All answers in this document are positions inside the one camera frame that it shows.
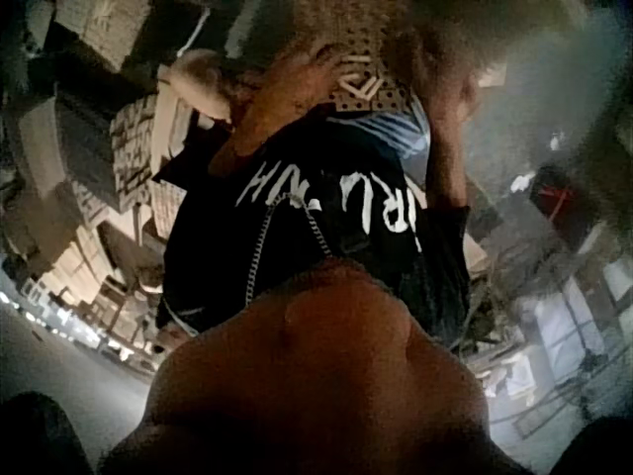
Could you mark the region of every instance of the black t-shirt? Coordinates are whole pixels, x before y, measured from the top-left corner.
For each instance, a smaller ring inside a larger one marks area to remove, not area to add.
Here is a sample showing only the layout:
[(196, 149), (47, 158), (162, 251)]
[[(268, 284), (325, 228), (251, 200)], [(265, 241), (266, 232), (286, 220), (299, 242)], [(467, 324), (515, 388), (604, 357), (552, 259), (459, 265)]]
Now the black t-shirt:
[(163, 310), (198, 332), (241, 311), (265, 222), (255, 297), (323, 261), (299, 202), (283, 201), (266, 220), (286, 193), (310, 209), (334, 255), (364, 265), (429, 334), (447, 345), (459, 336), (468, 311), (468, 209), (422, 211), (388, 149), (330, 123), (286, 128), (243, 172), (201, 177), (189, 190), (165, 253)]

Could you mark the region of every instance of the person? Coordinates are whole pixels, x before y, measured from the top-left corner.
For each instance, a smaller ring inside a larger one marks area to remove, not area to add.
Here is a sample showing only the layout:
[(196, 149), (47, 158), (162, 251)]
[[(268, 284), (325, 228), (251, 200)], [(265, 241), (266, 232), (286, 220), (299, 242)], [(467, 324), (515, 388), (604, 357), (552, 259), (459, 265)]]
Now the person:
[(385, 142), (313, 116), (344, 49), (299, 41), (274, 61), (167, 246), (163, 311), (195, 337), (103, 473), (526, 473), (446, 349), (468, 309), (472, 69), (457, 48), (413, 51), (425, 210)]

